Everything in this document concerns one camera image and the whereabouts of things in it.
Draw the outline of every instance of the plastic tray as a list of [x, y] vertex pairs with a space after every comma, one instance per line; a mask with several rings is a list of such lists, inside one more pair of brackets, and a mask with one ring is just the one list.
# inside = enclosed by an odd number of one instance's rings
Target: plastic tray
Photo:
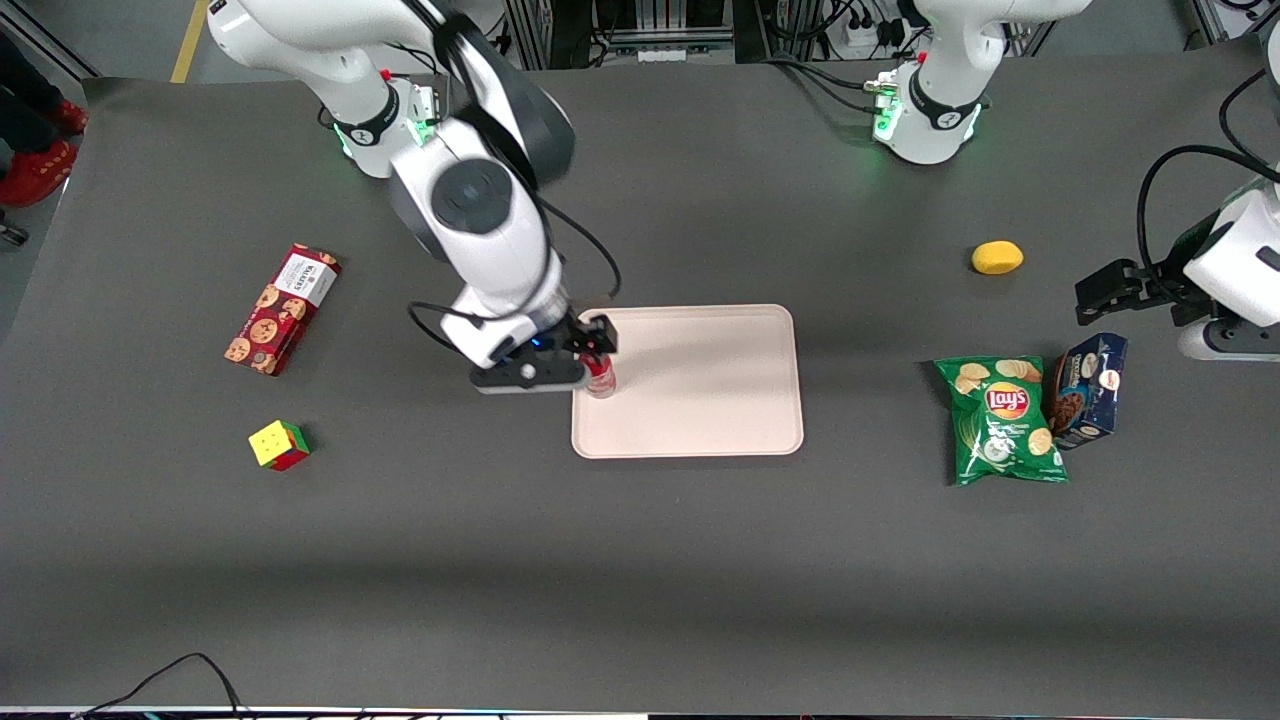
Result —
[[804, 442], [795, 328], [781, 305], [622, 307], [618, 388], [573, 392], [573, 450], [591, 460], [790, 455]]

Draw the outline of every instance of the gray table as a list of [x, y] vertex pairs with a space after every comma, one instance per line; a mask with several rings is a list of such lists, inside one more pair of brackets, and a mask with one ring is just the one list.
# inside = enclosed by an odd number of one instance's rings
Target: gray table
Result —
[[[941, 168], [773, 68], [538, 76], [580, 133], [548, 195], [614, 249], [622, 302], [795, 315], [808, 437], [767, 460], [589, 462], [567, 396], [477, 396], [403, 313], [457, 279], [301, 86], [95, 83], [0, 355], [0, 703], [97, 702], [202, 650], [255, 705], [1275, 716], [1277, 368], [1116, 316], [1120, 434], [1069, 486], [956, 489], [920, 365], [1089, 334], [1073, 283], [1132, 255], [1142, 173], [1220, 142], [1260, 58], [1010, 61]], [[1274, 156], [1263, 95], [1236, 123]], [[1153, 237], [1244, 178], [1171, 167]], [[1027, 265], [968, 273], [993, 237]], [[291, 241], [348, 263], [268, 379], [221, 352]], [[317, 446], [284, 475], [244, 442], [275, 418]], [[188, 669], [146, 701], [219, 691]]]

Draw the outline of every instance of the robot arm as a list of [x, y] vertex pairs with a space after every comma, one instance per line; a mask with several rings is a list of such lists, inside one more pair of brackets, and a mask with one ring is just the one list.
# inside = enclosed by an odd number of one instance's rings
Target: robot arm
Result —
[[933, 27], [928, 61], [881, 73], [882, 118], [873, 137], [910, 163], [951, 159], [973, 136], [979, 99], [1005, 55], [998, 23], [1042, 23], [1079, 14], [1092, 0], [915, 0]]
[[[564, 113], [442, 0], [212, 0], [210, 32], [237, 61], [288, 73], [333, 113], [348, 154], [389, 177], [397, 215], [466, 283], [440, 329], [483, 392], [570, 389], [575, 357], [616, 351], [608, 318], [570, 309], [536, 191], [561, 178], [575, 136]], [[422, 90], [379, 73], [362, 46], [433, 46], [471, 104], [420, 131]]]
[[[1267, 60], [1274, 77], [1280, 33], [1271, 33]], [[1260, 177], [1184, 232], [1169, 258], [1152, 263], [1139, 242], [1142, 265], [1115, 260], [1075, 283], [1076, 320], [1087, 325], [1119, 310], [1171, 304], [1174, 325], [1184, 328], [1178, 347], [1188, 357], [1280, 361], [1280, 174], [1217, 147], [1176, 147], [1147, 170], [1139, 204], [1165, 163], [1185, 154], [1234, 159]], [[1139, 214], [1139, 241], [1144, 225]]]

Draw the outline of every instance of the potato chip bag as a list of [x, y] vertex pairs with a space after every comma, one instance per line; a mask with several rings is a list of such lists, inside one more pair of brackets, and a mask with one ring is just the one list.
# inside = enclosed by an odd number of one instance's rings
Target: potato chip bag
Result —
[[987, 475], [1065, 483], [1062, 455], [1041, 410], [1039, 357], [934, 360], [951, 388], [956, 482]]

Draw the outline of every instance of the cookie box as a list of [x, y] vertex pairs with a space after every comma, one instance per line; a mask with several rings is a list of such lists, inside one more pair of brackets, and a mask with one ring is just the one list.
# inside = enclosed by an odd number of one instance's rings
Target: cookie box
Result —
[[333, 255], [293, 245], [223, 356], [264, 375], [280, 374], [339, 273]]
[[1060, 448], [1074, 450], [1115, 432], [1128, 348], [1128, 340], [1098, 333], [1059, 360], [1048, 421]]

